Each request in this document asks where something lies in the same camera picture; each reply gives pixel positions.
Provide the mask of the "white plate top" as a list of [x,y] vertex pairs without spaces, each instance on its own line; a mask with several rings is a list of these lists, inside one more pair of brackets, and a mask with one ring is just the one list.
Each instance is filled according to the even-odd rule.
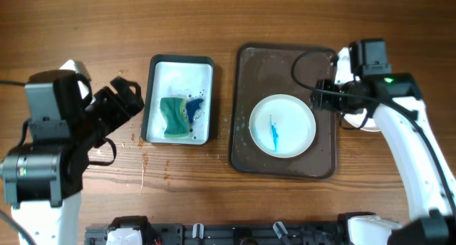
[[316,137],[316,120],[302,100],[292,95],[276,94],[254,106],[249,131],[262,152],[287,159],[310,148]]

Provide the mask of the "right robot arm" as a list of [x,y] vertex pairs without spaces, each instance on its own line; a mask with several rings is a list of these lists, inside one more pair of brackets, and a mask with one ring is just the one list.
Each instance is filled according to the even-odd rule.
[[355,116],[360,130],[372,120],[385,138],[405,188],[410,221],[399,224],[371,213],[344,219],[349,244],[454,244],[455,177],[433,135],[426,105],[409,73],[394,73],[385,41],[366,39],[341,49],[336,75],[318,80],[315,109]]

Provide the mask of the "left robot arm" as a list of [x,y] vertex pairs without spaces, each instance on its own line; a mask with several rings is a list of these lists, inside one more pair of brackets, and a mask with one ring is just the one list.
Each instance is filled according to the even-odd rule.
[[109,134],[143,108],[141,87],[116,77],[97,93],[81,95],[90,81],[71,70],[32,75],[24,83],[29,119],[21,139],[1,161],[1,179],[11,213],[1,213],[21,244],[77,244],[83,173],[93,148],[109,144]]

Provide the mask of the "white plate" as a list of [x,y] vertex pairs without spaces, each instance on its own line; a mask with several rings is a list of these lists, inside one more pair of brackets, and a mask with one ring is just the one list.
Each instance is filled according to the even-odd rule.
[[262,152],[287,159],[310,148],[316,137],[316,120],[302,100],[292,95],[276,94],[254,106],[249,131]]
[[361,130],[366,132],[380,132],[380,128],[376,125],[373,118],[368,118],[366,123],[363,125],[363,122],[367,116],[368,111],[363,110],[360,114],[346,114],[343,119],[349,123],[352,127],[360,127]]

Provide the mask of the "green and yellow sponge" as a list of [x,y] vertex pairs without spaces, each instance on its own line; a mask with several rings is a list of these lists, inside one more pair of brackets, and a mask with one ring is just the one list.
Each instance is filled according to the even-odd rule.
[[184,137],[190,133],[190,122],[185,116],[185,99],[162,98],[160,112],[165,120],[164,137]]

